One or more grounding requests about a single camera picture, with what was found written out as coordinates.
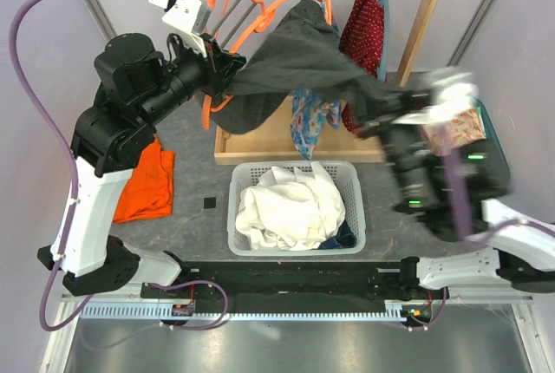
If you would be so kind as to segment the wooden clothes rack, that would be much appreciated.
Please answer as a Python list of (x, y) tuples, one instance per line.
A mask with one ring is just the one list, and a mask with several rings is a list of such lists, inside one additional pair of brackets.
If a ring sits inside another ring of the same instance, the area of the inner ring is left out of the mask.
[[(414, 66), (430, 19), (438, 0), (421, 0), (419, 9), (396, 74), (396, 83), (404, 85)], [(214, 159), (219, 165), (271, 160), (298, 160), (300, 155), (289, 135), (278, 130), (287, 124), (291, 102), (286, 100), (260, 128), (242, 135), (217, 129)], [(381, 162), (382, 150), (377, 139), (356, 141), (345, 129), (325, 130), (314, 154), (315, 160)]]

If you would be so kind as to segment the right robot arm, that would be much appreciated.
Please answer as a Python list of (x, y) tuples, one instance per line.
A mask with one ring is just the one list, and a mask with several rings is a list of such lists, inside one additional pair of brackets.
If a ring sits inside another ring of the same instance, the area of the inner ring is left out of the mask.
[(509, 173), (488, 139), (463, 147), (450, 122), (470, 109), (474, 83), (442, 79), (416, 88), (375, 83), (350, 101), (359, 138), (376, 137), (400, 190), (398, 210), (434, 235), (464, 243), (447, 258), (405, 258), (399, 292), (501, 282), (516, 291), (554, 290), (554, 228), (500, 203)]

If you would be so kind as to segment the blue floral garment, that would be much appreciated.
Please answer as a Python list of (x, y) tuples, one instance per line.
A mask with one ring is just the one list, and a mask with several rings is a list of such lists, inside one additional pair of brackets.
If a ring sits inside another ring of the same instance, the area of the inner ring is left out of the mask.
[(324, 125), (339, 129), (341, 104), (323, 102), (320, 94), (311, 89), (294, 90), (291, 97), (291, 140), (298, 153), (311, 160)]

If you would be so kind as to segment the orange hanger of black garment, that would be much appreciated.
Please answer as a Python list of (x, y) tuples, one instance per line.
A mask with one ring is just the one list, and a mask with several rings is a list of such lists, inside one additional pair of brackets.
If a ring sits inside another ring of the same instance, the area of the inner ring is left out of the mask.
[(266, 7), (264, 0), (256, 0), (258, 5), (260, 6), (260, 14), (235, 41), (235, 43), (231, 46), (230, 51), (232, 53), (237, 53), (244, 42), (250, 37), (250, 35), (252, 35), (253, 33), (263, 32), (271, 24), (277, 8), (286, 1), (287, 0), (276, 0), (270, 6)]

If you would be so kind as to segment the orange cloth on floor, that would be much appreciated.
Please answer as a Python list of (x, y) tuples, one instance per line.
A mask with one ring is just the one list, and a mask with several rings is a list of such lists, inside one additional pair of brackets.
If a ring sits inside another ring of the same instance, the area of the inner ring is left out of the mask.
[(172, 214), (174, 160), (175, 152), (165, 150), (155, 135), (121, 193), (113, 218), (115, 224)]

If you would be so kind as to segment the black dotted garment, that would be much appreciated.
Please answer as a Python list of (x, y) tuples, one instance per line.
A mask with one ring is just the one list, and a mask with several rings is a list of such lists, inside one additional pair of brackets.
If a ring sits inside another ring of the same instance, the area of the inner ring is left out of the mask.
[(267, 35), (226, 90), (232, 99), (210, 119), (230, 134), (263, 124), (298, 89), (316, 91), (326, 102), (352, 103), (370, 95), (378, 82), (338, 48), (338, 34), (314, 0), (300, 0)]

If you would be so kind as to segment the red polka dot garment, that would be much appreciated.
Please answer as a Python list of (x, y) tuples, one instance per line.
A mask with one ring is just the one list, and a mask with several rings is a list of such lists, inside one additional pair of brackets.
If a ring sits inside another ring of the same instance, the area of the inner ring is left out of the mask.
[(377, 79), (382, 39), (383, 10), (378, 0), (355, 0), (340, 37), (340, 52)]

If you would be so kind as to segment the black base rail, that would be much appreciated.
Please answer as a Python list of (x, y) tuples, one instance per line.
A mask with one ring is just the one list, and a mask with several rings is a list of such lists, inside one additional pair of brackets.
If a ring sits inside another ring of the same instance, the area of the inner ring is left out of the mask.
[(175, 290), (143, 285), (142, 298), (192, 298), (199, 312), (340, 314), (384, 311), (388, 300), (440, 302), (444, 288), (422, 286), (416, 258), (369, 261), (190, 262)]

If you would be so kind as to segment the blue denim skirt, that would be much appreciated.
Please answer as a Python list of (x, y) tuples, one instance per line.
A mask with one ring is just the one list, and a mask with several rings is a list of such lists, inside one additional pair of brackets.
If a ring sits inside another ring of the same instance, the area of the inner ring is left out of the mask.
[(322, 242), (318, 250), (349, 249), (356, 246), (356, 235), (345, 220), (338, 228), (336, 235)]

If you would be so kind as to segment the teal plastic basket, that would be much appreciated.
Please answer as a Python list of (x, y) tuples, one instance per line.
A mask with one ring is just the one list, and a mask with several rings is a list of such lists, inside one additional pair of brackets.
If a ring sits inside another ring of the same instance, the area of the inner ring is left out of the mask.
[(506, 167), (509, 167), (503, 147), (500, 143), (498, 135), (496, 133), (495, 127), (491, 121), (491, 118), (486, 110), (485, 105), (479, 98), (473, 98), (473, 106), (476, 109), (477, 115), (480, 120), (481, 128), (486, 136), (486, 138), (493, 142), (495, 148), (499, 152), (500, 158), (503, 160)]

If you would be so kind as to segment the peach patterned garment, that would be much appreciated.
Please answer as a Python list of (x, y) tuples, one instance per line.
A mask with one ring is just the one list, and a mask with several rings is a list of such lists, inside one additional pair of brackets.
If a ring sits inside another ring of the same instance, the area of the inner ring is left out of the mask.
[(428, 141), (434, 154), (444, 156), (453, 148), (460, 148), (486, 138), (476, 108), (457, 114), (443, 124), (424, 125), (421, 133)]

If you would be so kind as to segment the small black square tile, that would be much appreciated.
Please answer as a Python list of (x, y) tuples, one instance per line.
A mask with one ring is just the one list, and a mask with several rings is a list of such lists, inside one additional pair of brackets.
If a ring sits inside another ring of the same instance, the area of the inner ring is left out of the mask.
[(215, 197), (205, 197), (203, 199), (204, 209), (214, 209), (217, 205), (217, 199)]

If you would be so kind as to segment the blue-grey hanger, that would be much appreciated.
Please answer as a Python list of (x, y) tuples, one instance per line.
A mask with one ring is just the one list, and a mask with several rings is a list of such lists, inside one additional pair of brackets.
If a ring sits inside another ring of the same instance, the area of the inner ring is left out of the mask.
[(388, 72), (389, 57), (389, 0), (378, 0), (378, 4), (383, 10), (383, 39), (382, 55), (376, 71), (376, 76), (380, 82), (385, 82)]

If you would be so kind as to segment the white plastic basket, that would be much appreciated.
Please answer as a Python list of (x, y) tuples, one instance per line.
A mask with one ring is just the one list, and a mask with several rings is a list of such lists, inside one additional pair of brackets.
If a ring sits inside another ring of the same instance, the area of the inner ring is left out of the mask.
[(366, 245), (366, 221), (362, 203), (361, 185), (354, 166), (344, 160), (324, 160), (323, 168), (333, 179), (343, 204), (346, 207), (346, 224), (355, 237), (355, 244), (346, 248), (326, 250), (309, 250), (301, 252), (286, 252), (278, 249), (256, 251), (251, 248), (250, 240), (235, 229), (235, 219), (239, 210), (239, 195), (259, 182), (259, 178), (273, 166), (282, 167), (288, 171), (299, 169), (311, 172), (309, 162), (305, 160), (249, 162), (240, 164), (232, 172), (227, 213), (227, 233), (230, 250), (242, 257), (256, 258), (285, 258), (285, 257), (312, 257), (332, 255), (353, 255), (359, 253)]

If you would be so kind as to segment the white pleated skirt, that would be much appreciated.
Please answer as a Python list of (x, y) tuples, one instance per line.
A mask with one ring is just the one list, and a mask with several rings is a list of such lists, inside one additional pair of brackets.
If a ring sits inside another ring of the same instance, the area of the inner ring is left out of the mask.
[(327, 170), (272, 166), (239, 195), (234, 228), (254, 251), (316, 250), (345, 221), (342, 196)]

